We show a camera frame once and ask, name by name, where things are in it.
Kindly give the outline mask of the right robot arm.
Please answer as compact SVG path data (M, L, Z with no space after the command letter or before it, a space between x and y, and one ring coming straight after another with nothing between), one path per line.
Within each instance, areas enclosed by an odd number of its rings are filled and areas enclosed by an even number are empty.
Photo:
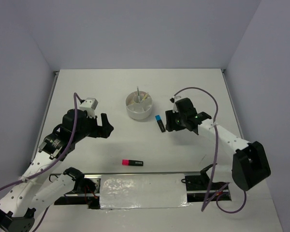
M244 191L248 191L271 175L264 150L258 141L249 142L237 137L222 126L215 124L206 112L197 112L189 98L170 99L174 104L166 114L168 132L188 130L209 141L218 142L232 160L232 180Z

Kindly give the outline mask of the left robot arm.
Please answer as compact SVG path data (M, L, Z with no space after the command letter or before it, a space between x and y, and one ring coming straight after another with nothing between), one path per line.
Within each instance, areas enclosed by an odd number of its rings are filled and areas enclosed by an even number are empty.
M35 159L23 176L4 186L10 191L0 199L0 228L6 232L28 232L35 219L62 195L96 186L80 170L70 167L49 186L42 188L52 171L59 166L75 145L86 137L108 138L114 127L101 114L102 125L88 110L69 110L51 134L41 143Z

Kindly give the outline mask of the yellow clear pen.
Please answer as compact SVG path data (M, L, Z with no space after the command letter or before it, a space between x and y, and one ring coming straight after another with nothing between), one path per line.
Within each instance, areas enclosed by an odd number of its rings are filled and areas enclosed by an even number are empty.
M141 102L143 102L147 97L148 97L148 92L144 95L144 97L142 98L142 101Z

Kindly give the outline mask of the blue capped black highlighter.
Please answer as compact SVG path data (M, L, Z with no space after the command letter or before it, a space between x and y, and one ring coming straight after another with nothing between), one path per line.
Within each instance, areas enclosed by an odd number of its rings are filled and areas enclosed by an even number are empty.
M160 115L156 115L156 116L155 116L155 119L156 119L156 121L157 121L157 124L158 124L158 126L159 126L160 131L161 131L161 132L166 132L165 126L164 126L164 124L163 124L163 122L162 122L162 120L161 120Z

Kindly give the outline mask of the pink capped black highlighter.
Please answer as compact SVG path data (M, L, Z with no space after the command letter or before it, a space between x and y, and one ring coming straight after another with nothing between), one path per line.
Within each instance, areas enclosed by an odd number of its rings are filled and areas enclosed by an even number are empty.
M122 165L123 166L143 166L144 162L140 160L123 159Z

